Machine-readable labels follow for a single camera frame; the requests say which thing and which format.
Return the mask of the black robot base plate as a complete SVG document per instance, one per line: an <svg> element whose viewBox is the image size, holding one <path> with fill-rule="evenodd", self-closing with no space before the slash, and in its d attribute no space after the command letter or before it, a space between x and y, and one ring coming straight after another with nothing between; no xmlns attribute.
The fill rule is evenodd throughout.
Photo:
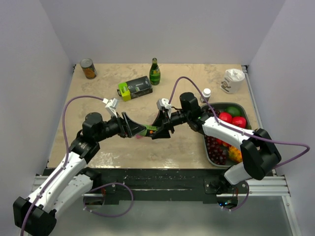
<svg viewBox="0 0 315 236"><path fill-rule="evenodd" d="M220 169L93 169L86 167L74 178L86 175L96 195L106 205L121 201L195 201L235 208L246 193L243 181L232 186Z"/></svg>

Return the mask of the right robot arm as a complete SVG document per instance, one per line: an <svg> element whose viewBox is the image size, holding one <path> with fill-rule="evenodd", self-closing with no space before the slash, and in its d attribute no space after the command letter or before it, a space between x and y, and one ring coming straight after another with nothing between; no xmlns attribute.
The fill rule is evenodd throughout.
<svg viewBox="0 0 315 236"><path fill-rule="evenodd" d="M170 138L175 126L187 123L193 131L218 138L240 150L243 161L225 171L219 181L222 192L231 193L239 182L250 178L263 179L280 162L281 155L264 129L248 130L216 118L215 112L199 106L191 92L181 94L180 102L181 109L172 112L168 99L158 100L159 113L153 125L159 129L152 139Z"/></svg>

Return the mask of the green pill bottle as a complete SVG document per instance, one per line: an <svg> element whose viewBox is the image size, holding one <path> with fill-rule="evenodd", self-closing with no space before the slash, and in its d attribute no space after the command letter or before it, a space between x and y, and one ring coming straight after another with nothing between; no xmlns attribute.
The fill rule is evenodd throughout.
<svg viewBox="0 0 315 236"><path fill-rule="evenodd" d="M152 125L145 125L146 127L146 131L144 133L145 137L151 137L154 134L156 134L156 132L158 131L159 127L157 126L152 126Z"/></svg>

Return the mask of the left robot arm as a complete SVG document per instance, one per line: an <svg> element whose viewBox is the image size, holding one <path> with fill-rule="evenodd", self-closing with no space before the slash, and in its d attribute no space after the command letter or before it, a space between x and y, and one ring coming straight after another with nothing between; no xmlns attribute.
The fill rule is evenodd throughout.
<svg viewBox="0 0 315 236"><path fill-rule="evenodd" d="M100 174L86 166L99 151L99 142L114 135L131 138L144 130L145 126L132 121L126 113L109 121L103 121L96 112L86 115L82 130L59 166L27 198L15 200L15 225L23 233L48 236L61 214L81 195L101 189Z"/></svg>

